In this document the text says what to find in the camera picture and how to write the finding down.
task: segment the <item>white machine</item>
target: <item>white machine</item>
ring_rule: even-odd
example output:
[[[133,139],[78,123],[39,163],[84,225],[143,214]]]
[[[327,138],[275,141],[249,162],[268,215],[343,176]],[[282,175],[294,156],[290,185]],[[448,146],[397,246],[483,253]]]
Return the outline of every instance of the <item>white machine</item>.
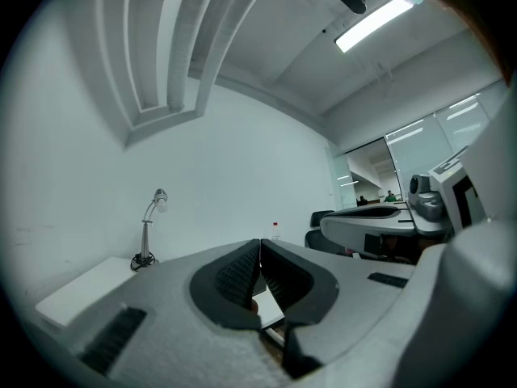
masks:
[[[329,240],[378,259],[384,236],[436,238],[444,242],[486,218],[481,200],[461,164],[468,147],[429,171],[414,175],[407,202],[345,209],[326,215],[322,233]]]

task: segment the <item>white wall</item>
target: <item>white wall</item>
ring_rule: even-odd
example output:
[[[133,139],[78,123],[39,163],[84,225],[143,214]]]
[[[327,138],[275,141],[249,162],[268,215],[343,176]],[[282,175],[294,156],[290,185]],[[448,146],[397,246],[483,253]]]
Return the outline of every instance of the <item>white wall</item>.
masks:
[[[81,76],[53,2],[0,93],[0,264],[19,306],[110,255],[137,253],[156,188],[169,195],[150,231],[160,260],[268,237],[274,221],[303,245],[311,213],[334,208],[325,138],[283,113],[216,87],[204,118],[124,151]]]
[[[400,198],[399,196],[401,194],[401,188],[398,185],[397,175],[393,171],[381,172],[379,174],[379,179],[380,187],[384,194],[383,199],[388,196],[389,190],[391,190],[391,192],[395,194],[397,198]]]
[[[354,184],[354,189],[357,200],[360,200],[361,196],[368,201],[379,200],[379,188],[372,183],[359,181],[357,184]]]
[[[392,76],[387,94],[386,85],[374,82],[327,114],[332,142],[343,150],[359,147],[501,78],[470,31],[417,55]]]

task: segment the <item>person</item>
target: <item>person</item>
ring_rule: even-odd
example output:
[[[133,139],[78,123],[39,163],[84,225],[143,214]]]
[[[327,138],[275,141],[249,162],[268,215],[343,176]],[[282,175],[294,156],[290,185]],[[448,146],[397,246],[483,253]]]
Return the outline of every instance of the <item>person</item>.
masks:
[[[361,196],[358,205],[368,205],[368,200]]]
[[[393,194],[391,190],[388,190],[388,196],[385,198],[385,203],[393,203],[395,201],[397,201],[395,194]]]

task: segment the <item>black chair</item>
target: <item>black chair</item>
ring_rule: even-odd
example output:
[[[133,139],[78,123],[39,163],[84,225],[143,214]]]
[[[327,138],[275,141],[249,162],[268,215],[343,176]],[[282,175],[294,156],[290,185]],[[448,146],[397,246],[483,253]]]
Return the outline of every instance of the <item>black chair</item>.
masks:
[[[345,255],[345,247],[338,245],[335,242],[331,242],[325,237],[320,229],[320,221],[322,218],[329,213],[334,211],[317,211],[313,213],[310,218],[310,226],[315,227],[315,230],[310,230],[305,235],[305,247],[309,249],[324,251],[325,253],[332,253],[333,255]]]

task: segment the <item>glass partition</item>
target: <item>glass partition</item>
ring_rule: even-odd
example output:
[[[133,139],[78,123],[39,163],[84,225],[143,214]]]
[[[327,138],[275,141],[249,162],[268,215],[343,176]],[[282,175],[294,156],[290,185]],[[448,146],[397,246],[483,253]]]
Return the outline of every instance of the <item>glass partition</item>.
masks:
[[[348,168],[347,156],[345,154],[339,155],[333,158],[333,163],[336,171],[336,179],[334,182],[338,188],[341,209],[355,207],[357,202],[355,201],[354,180]]]
[[[358,205],[401,200],[393,160],[384,138],[347,153]]]
[[[498,113],[507,93],[508,86],[506,86],[504,81],[496,82],[494,85],[488,86],[480,91],[477,98],[491,120]]]
[[[436,118],[451,144],[453,153],[472,144],[490,122],[478,96],[479,94],[472,95],[436,112]]]
[[[427,174],[432,167],[452,155],[451,146],[434,115],[389,133],[385,139],[404,199],[407,199],[414,174]]]

